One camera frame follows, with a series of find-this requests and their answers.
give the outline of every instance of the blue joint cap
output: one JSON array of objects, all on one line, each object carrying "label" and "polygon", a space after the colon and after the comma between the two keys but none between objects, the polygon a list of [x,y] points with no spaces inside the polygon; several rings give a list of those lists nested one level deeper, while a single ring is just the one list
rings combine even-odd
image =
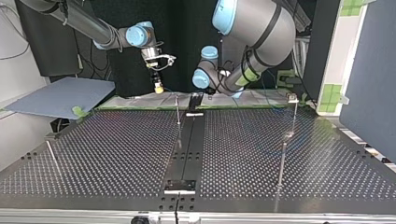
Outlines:
[{"label": "blue joint cap", "polygon": [[152,26],[151,21],[142,21],[142,22],[139,22],[137,25],[139,25],[139,26],[145,26],[145,27],[150,27],[150,28],[153,28],[153,29],[154,29],[154,26]]},{"label": "blue joint cap", "polygon": [[204,70],[197,69],[192,77],[192,83],[199,89],[206,89],[209,87],[210,79]]},{"label": "blue joint cap", "polygon": [[219,57],[218,49],[213,46],[206,46],[201,51],[201,57],[211,60]]},{"label": "blue joint cap", "polygon": [[233,29],[238,0],[219,0],[213,15],[212,23],[223,35]]},{"label": "blue joint cap", "polygon": [[126,40],[132,46],[143,47],[149,42],[149,33],[143,26],[135,25],[126,31]]}]

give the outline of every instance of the white wall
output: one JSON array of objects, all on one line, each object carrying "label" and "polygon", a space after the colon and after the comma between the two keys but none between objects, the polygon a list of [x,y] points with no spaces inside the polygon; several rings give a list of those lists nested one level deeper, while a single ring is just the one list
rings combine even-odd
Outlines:
[{"label": "white wall", "polygon": [[[323,76],[318,105],[320,105],[322,91],[326,84],[342,85],[341,93],[345,95],[366,10],[367,6],[363,6],[359,16],[338,17],[329,59]],[[318,114],[321,116],[340,116],[342,106],[342,104],[338,104],[334,113],[318,112]]]},{"label": "white wall", "polygon": [[[15,8],[13,0],[0,2]],[[18,18],[12,12],[7,14],[21,29]],[[25,48],[26,42],[0,15],[0,58],[19,54]],[[15,59],[0,60],[0,109],[45,85],[46,79],[40,76],[32,51]],[[44,136],[50,132],[51,120],[0,111],[0,171],[43,143]]]},{"label": "white wall", "polygon": [[[0,2],[15,8],[13,0],[0,0]],[[21,29],[18,18],[11,12],[7,14]],[[26,42],[9,27],[0,15],[0,58],[23,52],[25,48]],[[35,91],[45,85],[46,80],[40,76],[30,49],[18,58],[0,60],[0,102]]]}]

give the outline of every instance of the perforated metal table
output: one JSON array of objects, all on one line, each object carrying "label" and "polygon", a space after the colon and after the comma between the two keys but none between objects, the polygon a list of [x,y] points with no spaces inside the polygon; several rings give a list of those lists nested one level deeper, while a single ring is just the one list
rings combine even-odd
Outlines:
[{"label": "perforated metal table", "polygon": [[[175,111],[102,111],[51,148],[0,173],[0,208],[396,215],[396,174],[304,108],[294,122],[288,109],[234,109],[180,126]],[[181,179],[195,194],[164,193]]]}]

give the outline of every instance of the gray wall panel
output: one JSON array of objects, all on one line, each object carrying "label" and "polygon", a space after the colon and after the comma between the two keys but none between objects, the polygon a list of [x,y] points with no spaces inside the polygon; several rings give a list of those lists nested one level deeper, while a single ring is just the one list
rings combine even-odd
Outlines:
[{"label": "gray wall panel", "polygon": [[368,6],[341,122],[396,161],[396,1]]}]

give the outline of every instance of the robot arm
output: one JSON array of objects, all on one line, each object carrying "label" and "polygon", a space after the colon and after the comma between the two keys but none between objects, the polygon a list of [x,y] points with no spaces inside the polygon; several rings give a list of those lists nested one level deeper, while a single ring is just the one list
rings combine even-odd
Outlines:
[{"label": "robot arm", "polygon": [[266,69],[282,63],[294,45],[295,25],[289,12],[271,0],[219,0],[213,25],[247,45],[241,64],[231,73],[218,69],[218,50],[205,47],[193,84],[238,95]]},{"label": "robot arm", "polygon": [[[84,11],[74,0],[21,0],[26,6],[43,14],[50,14],[70,25],[93,40],[99,49],[140,48],[142,57],[150,71],[151,79],[157,93],[163,92],[161,71],[172,66],[176,57],[161,54],[154,28],[149,21],[139,22],[129,28],[116,29],[106,22],[95,18]],[[167,59],[167,65],[161,66],[161,59]]]}]

